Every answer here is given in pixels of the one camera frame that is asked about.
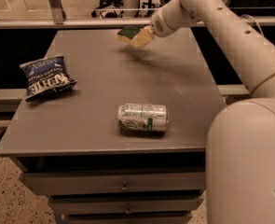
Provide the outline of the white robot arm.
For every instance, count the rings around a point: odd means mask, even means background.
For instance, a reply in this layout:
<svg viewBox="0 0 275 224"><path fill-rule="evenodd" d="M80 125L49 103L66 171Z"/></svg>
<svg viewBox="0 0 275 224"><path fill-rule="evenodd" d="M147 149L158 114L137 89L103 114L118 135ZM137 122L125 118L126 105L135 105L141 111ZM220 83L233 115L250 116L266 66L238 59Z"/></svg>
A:
<svg viewBox="0 0 275 224"><path fill-rule="evenodd" d="M146 26L165 37L201 21L247 87L206 140L209 224L275 224L275 46L231 11L226 0L171 0Z"/></svg>

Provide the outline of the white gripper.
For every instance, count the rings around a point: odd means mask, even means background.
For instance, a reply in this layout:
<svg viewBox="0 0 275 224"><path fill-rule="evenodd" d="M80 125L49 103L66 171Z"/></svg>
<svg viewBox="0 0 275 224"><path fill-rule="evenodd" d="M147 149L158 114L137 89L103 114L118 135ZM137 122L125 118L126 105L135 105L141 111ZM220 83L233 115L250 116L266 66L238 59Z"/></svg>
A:
<svg viewBox="0 0 275 224"><path fill-rule="evenodd" d="M150 25L141 29L131 43L136 48L142 48L155 36L166 37L182 27L190 27L197 22L199 19L185 10L180 0L171 0L152 15Z"/></svg>

